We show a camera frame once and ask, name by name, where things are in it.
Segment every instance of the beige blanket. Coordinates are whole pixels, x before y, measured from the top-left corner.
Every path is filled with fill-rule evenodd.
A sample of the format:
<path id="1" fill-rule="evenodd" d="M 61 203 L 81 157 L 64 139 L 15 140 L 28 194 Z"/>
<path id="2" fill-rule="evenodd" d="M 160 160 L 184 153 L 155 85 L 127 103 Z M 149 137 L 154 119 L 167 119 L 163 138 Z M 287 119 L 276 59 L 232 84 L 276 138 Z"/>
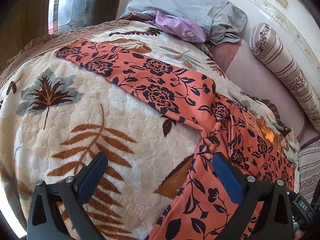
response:
<path id="1" fill-rule="evenodd" d="M 71 42 L 68 35 L 66 42 Z M 63 44 L 63 37 L 58 39 Z M 297 163 L 299 145 L 293 133 L 281 136 L 272 124 L 273 113 L 244 95 L 192 44 L 135 21 L 90 33 L 89 39 L 207 75 L 218 93 L 241 102 L 263 120 L 260 129 L 266 134 L 274 131 L 271 142 L 282 145 Z M 57 48 L 47 49 L 12 68 L 0 89 L 0 175 L 12 209 L 25 226 L 38 179 L 50 184 L 75 175 L 103 151 L 109 167 L 84 208 L 106 238 L 144 239 L 183 183 L 198 132 L 162 117 L 102 76 L 55 58 Z"/>

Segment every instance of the orange floral dress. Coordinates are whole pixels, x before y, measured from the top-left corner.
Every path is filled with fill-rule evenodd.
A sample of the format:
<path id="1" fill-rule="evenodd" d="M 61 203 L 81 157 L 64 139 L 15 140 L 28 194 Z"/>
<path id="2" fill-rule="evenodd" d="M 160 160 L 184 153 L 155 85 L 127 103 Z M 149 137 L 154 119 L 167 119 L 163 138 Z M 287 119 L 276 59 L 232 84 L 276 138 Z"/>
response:
<path id="1" fill-rule="evenodd" d="M 246 106 L 215 92 L 214 80 L 130 50 L 79 39 L 55 52 L 116 84 L 167 117 L 200 132 L 189 173 L 146 239 L 213 240 L 236 211 L 213 167 L 222 152 L 243 174 L 262 182 L 282 179 L 293 189 L 295 165 L 259 130 Z M 259 216 L 258 203 L 241 239 Z"/>

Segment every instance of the blue gripper pad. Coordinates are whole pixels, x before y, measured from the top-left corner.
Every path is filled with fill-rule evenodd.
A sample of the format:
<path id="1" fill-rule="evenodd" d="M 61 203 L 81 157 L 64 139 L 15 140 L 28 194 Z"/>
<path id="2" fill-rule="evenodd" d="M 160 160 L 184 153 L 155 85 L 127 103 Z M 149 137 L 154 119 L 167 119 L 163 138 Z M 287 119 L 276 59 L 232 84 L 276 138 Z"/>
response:
<path id="1" fill-rule="evenodd" d="M 108 166 L 105 153 L 99 152 L 88 166 L 83 167 L 76 176 L 74 190 L 80 205 L 88 203 Z"/>
<path id="2" fill-rule="evenodd" d="M 231 201 L 240 205 L 244 198 L 243 188 L 219 154 L 213 155 L 212 166 Z"/>

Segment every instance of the striped cushion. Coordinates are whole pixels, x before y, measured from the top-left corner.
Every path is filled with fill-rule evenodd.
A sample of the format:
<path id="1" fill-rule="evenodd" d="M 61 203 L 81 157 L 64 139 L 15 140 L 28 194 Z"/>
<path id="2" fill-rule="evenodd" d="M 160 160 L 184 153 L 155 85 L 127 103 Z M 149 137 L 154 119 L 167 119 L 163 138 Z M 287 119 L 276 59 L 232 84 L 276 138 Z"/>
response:
<path id="1" fill-rule="evenodd" d="M 284 48 L 274 29 L 266 23 L 255 26 L 249 47 L 251 52 L 286 85 L 312 125 L 320 131 L 320 102 L 317 93 L 291 53 Z"/>
<path id="2" fill-rule="evenodd" d="M 310 144 L 298 153 L 300 193 L 311 202 L 320 180 L 320 140 Z"/>

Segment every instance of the floral wallpaper border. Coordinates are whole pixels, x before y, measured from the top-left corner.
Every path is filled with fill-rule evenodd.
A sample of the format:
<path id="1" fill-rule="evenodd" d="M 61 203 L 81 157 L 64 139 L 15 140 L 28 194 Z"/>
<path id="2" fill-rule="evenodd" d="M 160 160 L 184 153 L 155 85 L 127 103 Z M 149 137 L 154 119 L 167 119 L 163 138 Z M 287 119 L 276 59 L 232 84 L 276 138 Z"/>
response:
<path id="1" fill-rule="evenodd" d="M 299 47 L 302 49 L 310 64 L 313 66 L 315 72 L 318 75 L 320 81 L 320 63 L 314 54 L 313 50 L 302 37 L 299 31 L 293 26 L 293 24 L 281 13 L 276 7 L 270 4 L 267 0 L 250 0 L 254 4 L 258 5 L 269 17 L 271 17 L 276 23 L 283 27 L 287 33 L 296 41 Z"/>

